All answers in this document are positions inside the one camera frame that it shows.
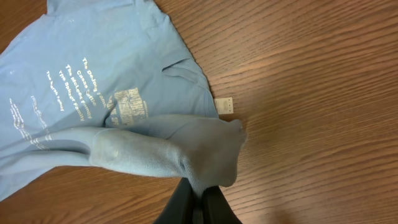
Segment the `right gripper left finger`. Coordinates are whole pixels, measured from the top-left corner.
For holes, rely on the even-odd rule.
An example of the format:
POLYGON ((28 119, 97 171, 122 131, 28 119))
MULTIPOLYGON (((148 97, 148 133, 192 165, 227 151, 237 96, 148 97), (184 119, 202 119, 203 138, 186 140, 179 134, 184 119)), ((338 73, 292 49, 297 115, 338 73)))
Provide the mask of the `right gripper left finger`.
POLYGON ((192 224, 193 190, 182 178, 154 224, 192 224))

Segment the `light blue printed t-shirt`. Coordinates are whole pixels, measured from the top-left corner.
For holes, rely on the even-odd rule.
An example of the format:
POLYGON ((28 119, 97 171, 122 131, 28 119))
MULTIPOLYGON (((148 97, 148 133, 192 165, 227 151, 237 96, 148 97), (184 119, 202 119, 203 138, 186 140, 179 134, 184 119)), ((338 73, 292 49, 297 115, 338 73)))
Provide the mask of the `light blue printed t-shirt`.
POLYGON ((1 198, 58 166, 237 178, 246 135, 153 1, 49 1, 1 54, 1 198))

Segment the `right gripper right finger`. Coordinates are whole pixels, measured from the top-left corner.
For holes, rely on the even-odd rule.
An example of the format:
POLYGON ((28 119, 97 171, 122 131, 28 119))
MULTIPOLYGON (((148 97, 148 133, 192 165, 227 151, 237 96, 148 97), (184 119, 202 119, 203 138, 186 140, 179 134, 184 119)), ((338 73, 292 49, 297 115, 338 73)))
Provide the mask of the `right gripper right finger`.
POLYGON ((204 191, 201 206, 204 224, 242 224, 218 186, 204 191))

